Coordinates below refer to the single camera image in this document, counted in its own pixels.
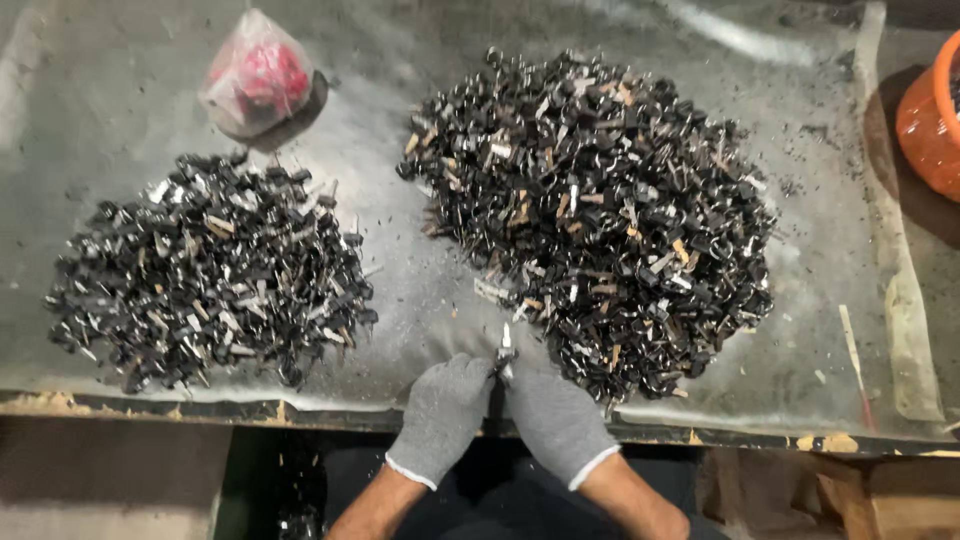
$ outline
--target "table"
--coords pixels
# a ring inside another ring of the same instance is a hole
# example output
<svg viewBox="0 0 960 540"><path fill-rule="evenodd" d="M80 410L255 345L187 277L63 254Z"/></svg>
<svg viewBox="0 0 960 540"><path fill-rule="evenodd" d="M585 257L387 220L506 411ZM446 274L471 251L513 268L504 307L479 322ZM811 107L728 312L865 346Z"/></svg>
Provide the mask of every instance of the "table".
<svg viewBox="0 0 960 540"><path fill-rule="evenodd" d="M738 118L749 130L745 151L766 173L763 198L780 215L767 250L777 301L771 316L756 333L731 338L701 378L685 380L688 398L619 405L611 418L619 438L953 452L937 391L956 383L960 369L934 366L930 357L909 249L896 234L899 211L876 179L876 152L864 144L882 6L702 6L266 6L321 73L319 115L257 144L264 152L253 159L338 181L338 217L348 224L359 215L365 262L385 266L372 277L380 322L355 350L328 353L300 390L241 364L211 373L210 388L137 396L123 396L108 369L47 343L51 319L40 299L63 242L98 201L134 197L162 179L178 154L238 146L206 118L196 89L243 7L30 0L3 8L11 16L0 17L10 21L0 27L7 41L0 60L0 413L398 430L413 380L455 352L490 354L510 316L473 294L479 275L451 241L420 233L427 200L393 171L409 107L480 69L495 44L528 59L565 48L602 51L608 61L674 79L711 117ZM274 151L289 135L296 137ZM912 311L886 306L891 283ZM840 305L850 314L873 430L863 421ZM548 369L538 329L515 325L515 334L523 361ZM919 336L920 345L904 350L904 335L913 345ZM511 426L492 419L486 430L509 433Z"/></svg>

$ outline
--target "dark floor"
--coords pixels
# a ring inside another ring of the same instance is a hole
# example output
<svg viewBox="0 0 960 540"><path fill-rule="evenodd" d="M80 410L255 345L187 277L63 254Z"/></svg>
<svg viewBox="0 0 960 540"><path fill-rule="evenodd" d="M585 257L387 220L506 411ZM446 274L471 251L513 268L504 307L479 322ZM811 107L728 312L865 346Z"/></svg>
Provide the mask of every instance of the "dark floor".
<svg viewBox="0 0 960 540"><path fill-rule="evenodd" d="M309 538L307 529L322 533L379 471L393 438L237 429L216 540ZM695 512L697 450L628 446L624 454L665 498ZM478 534L499 531L501 537L504 530L516 538L621 537L602 511L566 491L517 439L475 440L438 491L414 507L396 538L461 538L464 524Z"/></svg>

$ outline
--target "orange container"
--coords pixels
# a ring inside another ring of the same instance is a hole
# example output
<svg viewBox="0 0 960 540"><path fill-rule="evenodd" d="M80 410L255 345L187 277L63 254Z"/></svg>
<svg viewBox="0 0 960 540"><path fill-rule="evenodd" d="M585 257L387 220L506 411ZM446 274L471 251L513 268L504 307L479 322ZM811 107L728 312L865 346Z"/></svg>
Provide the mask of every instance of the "orange container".
<svg viewBox="0 0 960 540"><path fill-rule="evenodd" d="M960 203L960 121L950 97L950 75L960 72L960 32L903 94L897 138L910 165L938 193Z"/></svg>

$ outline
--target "glove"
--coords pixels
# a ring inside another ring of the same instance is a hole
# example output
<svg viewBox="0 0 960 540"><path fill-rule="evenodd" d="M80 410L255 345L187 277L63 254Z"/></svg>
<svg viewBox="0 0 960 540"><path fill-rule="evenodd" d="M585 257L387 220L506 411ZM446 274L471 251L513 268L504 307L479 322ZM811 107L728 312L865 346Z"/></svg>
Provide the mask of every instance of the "glove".
<svg viewBox="0 0 960 540"><path fill-rule="evenodd" d="M570 491L620 450L587 391L558 374L515 368L507 406L530 454Z"/></svg>
<svg viewBox="0 0 960 540"><path fill-rule="evenodd" d="M464 354L426 370L414 382L403 429L387 452L387 464L437 491L487 414L492 371L492 358Z"/></svg>

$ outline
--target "clear plastic bag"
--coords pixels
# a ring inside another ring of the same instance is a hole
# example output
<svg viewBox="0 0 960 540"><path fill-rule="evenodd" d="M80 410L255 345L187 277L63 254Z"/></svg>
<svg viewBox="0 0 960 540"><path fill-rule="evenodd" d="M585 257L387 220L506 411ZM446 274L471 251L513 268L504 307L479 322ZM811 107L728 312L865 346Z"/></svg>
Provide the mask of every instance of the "clear plastic bag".
<svg viewBox="0 0 960 540"><path fill-rule="evenodd" d="M200 101L220 129L259 135L310 98L313 64L303 47L261 10L248 10L207 71Z"/></svg>

